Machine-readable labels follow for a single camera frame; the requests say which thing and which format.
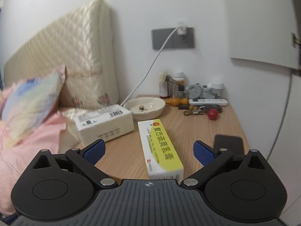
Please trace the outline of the yellow white medicine box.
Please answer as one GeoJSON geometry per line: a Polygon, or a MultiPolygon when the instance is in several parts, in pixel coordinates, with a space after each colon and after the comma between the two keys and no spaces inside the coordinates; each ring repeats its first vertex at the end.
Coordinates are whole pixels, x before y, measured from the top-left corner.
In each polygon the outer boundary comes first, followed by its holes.
{"type": "Polygon", "coordinates": [[[184,167],[161,120],[139,121],[138,129],[148,177],[180,182],[184,167]]]}

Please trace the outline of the black smartphone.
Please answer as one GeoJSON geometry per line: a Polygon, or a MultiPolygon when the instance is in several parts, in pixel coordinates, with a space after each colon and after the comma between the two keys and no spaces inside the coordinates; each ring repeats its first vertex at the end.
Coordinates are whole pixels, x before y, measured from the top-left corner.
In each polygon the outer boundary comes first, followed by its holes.
{"type": "Polygon", "coordinates": [[[214,149],[226,148],[234,154],[244,155],[243,139],[238,136],[215,135],[214,149]]]}

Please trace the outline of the white tissue pack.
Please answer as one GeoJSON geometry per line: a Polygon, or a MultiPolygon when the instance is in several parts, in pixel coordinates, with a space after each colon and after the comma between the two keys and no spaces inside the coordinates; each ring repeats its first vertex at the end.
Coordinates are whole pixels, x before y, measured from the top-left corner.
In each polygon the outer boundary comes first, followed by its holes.
{"type": "Polygon", "coordinates": [[[120,105],[80,115],[74,121],[84,146],[98,139],[109,141],[134,130],[132,112],[120,105]]]}

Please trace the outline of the red ball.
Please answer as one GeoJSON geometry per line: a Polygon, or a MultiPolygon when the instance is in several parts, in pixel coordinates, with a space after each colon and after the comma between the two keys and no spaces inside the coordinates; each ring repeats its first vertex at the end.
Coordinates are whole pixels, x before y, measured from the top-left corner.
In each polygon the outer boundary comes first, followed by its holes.
{"type": "Polygon", "coordinates": [[[207,116],[210,120],[217,120],[219,112],[216,109],[211,109],[208,111],[207,116]]]}

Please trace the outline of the wooden nightstand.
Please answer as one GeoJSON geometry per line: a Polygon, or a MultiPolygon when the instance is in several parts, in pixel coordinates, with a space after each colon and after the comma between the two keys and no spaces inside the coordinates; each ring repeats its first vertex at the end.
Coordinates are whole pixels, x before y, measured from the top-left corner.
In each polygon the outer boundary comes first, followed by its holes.
{"type": "MultiPolygon", "coordinates": [[[[218,120],[210,120],[206,115],[185,116],[183,110],[172,106],[166,106],[159,118],[181,159],[185,178],[203,167],[193,155],[193,144],[197,140],[212,146],[217,134],[239,136],[243,139],[244,151],[249,151],[249,143],[231,105],[223,108],[218,120]]],[[[118,182],[148,178],[136,121],[134,131],[106,142],[106,153],[96,167],[118,182]]]]}

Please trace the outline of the bunch of keys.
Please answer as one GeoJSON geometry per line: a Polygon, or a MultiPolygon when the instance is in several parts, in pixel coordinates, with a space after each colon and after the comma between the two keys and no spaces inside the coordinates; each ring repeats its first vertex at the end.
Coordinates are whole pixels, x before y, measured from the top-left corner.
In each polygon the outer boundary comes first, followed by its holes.
{"type": "Polygon", "coordinates": [[[220,105],[202,105],[202,106],[193,106],[193,105],[179,105],[179,110],[184,110],[183,114],[185,116],[189,115],[204,115],[207,114],[210,110],[216,110],[218,113],[222,112],[222,107],[220,105]]]}

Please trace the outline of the floral cream bedsheet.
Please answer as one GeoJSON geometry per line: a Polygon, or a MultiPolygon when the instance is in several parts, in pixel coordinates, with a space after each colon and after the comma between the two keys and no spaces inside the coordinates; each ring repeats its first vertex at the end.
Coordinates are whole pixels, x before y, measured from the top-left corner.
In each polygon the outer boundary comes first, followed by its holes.
{"type": "Polygon", "coordinates": [[[92,110],[81,108],[59,108],[59,111],[65,118],[66,129],[60,133],[60,146],[58,153],[65,153],[72,148],[83,148],[75,125],[75,118],[89,113],[92,110]]]}

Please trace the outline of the white remote control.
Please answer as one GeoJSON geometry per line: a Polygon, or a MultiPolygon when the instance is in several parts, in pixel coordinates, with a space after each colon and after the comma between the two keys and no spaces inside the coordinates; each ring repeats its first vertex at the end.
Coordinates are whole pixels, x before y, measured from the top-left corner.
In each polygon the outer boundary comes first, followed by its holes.
{"type": "Polygon", "coordinates": [[[227,106],[228,101],[226,99],[189,99],[189,104],[193,106],[204,106],[204,105],[220,105],[220,106],[227,106]]]}

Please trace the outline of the grey cloth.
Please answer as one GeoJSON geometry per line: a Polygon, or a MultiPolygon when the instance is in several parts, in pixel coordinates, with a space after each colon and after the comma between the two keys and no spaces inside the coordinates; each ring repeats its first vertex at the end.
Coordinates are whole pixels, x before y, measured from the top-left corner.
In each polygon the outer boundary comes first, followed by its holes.
{"type": "Polygon", "coordinates": [[[200,99],[203,94],[203,85],[199,83],[189,85],[185,91],[185,95],[188,99],[200,99]]]}

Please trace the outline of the white round device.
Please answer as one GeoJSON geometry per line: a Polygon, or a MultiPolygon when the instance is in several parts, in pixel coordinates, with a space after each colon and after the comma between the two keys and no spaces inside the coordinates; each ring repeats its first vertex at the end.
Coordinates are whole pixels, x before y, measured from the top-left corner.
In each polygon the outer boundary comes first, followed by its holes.
{"type": "Polygon", "coordinates": [[[221,96],[223,93],[224,84],[222,82],[211,82],[207,84],[207,92],[215,97],[221,96]]]}

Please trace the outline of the cream ceramic dish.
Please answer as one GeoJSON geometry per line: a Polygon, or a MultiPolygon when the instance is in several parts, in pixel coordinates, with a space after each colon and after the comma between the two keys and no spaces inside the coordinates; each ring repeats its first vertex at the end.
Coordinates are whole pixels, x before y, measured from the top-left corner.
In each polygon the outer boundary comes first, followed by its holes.
{"type": "Polygon", "coordinates": [[[158,97],[138,97],[127,101],[123,107],[132,112],[134,120],[145,121],[159,117],[165,108],[165,101],[158,97]]]}

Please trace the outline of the pastel rainbow pillow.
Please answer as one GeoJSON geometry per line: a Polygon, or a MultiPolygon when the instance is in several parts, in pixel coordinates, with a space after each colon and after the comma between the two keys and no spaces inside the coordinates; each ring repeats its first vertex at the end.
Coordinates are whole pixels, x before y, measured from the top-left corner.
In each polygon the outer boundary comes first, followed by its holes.
{"type": "Polygon", "coordinates": [[[2,92],[1,144],[10,148],[34,132],[57,108],[65,66],[45,77],[15,83],[2,92]]]}

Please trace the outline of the white cap pill bottle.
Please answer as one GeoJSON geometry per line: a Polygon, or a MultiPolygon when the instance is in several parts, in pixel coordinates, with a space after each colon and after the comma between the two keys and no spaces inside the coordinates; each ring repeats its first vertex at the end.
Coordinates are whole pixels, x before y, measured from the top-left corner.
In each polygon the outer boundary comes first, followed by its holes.
{"type": "Polygon", "coordinates": [[[184,77],[184,73],[182,71],[174,71],[173,72],[173,79],[179,85],[185,85],[185,77],[184,77]]]}

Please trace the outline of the white charger plug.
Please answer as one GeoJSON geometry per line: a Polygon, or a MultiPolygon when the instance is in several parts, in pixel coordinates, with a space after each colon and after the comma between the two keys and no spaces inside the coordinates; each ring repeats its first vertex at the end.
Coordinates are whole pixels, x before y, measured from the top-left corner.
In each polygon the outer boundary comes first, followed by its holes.
{"type": "Polygon", "coordinates": [[[176,33],[179,36],[186,36],[187,35],[187,26],[183,22],[179,22],[177,29],[176,29],[176,33]]]}

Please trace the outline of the white cabinet door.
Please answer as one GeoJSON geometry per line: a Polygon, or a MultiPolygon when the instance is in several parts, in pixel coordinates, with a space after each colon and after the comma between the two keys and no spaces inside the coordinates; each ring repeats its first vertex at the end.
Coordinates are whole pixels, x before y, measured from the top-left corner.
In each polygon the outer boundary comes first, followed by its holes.
{"type": "Polygon", "coordinates": [[[299,69],[293,0],[225,0],[230,57],[299,69]]]}

